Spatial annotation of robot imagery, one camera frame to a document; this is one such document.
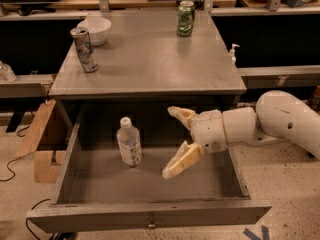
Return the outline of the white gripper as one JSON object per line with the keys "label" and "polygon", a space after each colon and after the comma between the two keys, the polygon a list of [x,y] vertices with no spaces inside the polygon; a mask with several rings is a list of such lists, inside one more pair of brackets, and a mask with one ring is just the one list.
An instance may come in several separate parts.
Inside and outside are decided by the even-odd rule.
{"label": "white gripper", "polygon": [[196,143],[184,141],[175,156],[162,170],[164,179],[173,178],[197,163],[206,153],[218,153],[227,149],[222,113],[219,110],[201,112],[171,106],[167,108],[170,116],[178,119],[185,128],[191,130]]}

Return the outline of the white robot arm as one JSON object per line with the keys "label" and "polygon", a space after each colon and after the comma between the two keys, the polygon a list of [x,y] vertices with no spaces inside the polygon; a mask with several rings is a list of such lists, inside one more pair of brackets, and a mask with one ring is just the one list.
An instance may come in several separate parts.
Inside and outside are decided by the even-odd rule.
{"label": "white robot arm", "polygon": [[320,159],[320,115],[303,101],[284,91],[268,91],[256,106],[221,112],[196,113],[171,106],[168,113],[189,131],[193,142],[184,142],[162,171],[173,178],[208,153],[218,153],[231,145],[265,146],[290,141]]}

